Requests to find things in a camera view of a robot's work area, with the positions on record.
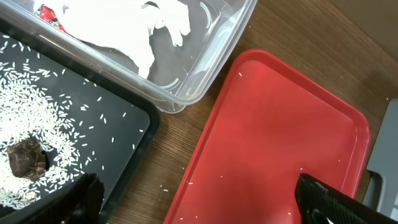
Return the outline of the brown food lump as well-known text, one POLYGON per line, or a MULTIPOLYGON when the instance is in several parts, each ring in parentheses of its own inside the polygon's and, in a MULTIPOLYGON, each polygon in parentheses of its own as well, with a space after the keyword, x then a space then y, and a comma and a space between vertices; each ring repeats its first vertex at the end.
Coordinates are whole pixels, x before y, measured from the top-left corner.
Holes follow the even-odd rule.
POLYGON ((47 167, 46 155, 35 139, 25 139, 7 148, 12 174, 18 178, 36 181, 47 167))

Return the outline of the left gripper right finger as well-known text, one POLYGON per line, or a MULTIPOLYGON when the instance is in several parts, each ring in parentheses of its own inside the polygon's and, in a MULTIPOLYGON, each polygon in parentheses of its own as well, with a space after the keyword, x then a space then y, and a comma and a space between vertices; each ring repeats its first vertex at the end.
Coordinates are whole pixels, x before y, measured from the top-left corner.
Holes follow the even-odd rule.
POLYGON ((298 177, 295 200, 302 224, 397 224, 306 173, 298 177))

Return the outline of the red snack wrapper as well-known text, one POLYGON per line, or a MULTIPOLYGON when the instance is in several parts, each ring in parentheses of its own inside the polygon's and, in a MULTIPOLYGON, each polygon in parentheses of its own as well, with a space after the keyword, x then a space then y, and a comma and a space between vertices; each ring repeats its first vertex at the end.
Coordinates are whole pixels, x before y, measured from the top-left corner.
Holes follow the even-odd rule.
POLYGON ((57 19, 54 11, 47 7, 45 4, 41 4, 40 6, 36 7, 36 11, 34 14, 41 18, 43 21, 49 23, 50 25, 54 26, 54 28, 67 33, 66 30, 63 28, 59 20, 57 19))

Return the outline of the white rice grains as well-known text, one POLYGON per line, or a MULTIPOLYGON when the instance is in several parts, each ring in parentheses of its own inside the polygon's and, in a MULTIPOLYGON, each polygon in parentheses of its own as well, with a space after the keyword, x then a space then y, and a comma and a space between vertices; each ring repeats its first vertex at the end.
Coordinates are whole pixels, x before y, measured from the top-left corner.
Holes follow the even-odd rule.
POLYGON ((22 209, 85 173, 109 196, 149 115, 28 45, 1 35, 1 205, 22 209), (7 148, 35 139, 47 156, 36 181, 15 177, 7 148))

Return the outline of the white paper napkin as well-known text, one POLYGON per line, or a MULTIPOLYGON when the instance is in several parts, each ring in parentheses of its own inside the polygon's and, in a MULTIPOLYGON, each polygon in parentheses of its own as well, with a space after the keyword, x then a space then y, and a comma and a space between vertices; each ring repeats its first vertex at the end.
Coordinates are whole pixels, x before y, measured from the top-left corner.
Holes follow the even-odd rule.
POLYGON ((50 1, 68 34, 91 44, 116 49, 149 76, 155 57, 150 46, 154 29, 166 27, 172 45, 181 47, 191 31, 188 6, 180 1, 50 1))

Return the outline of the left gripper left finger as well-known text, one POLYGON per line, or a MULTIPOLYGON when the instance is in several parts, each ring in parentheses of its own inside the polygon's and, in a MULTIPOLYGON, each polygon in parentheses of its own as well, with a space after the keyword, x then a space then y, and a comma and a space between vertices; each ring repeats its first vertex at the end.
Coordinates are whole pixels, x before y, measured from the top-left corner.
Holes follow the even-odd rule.
POLYGON ((104 183, 96 174, 85 173, 51 201, 33 206, 19 223, 98 223, 103 198, 104 183))

